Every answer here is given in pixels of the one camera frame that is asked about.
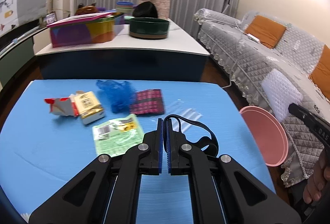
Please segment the person right hand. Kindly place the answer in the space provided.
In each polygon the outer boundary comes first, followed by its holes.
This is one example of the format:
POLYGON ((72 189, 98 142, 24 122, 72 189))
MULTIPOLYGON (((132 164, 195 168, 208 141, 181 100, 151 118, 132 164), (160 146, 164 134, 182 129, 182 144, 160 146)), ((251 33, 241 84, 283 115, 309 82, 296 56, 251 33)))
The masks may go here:
POLYGON ((317 202, 322 197, 322 190, 329 182, 329 161, 326 149, 323 149, 318 161, 314 164, 313 174, 304 188, 303 200, 306 204, 317 202))

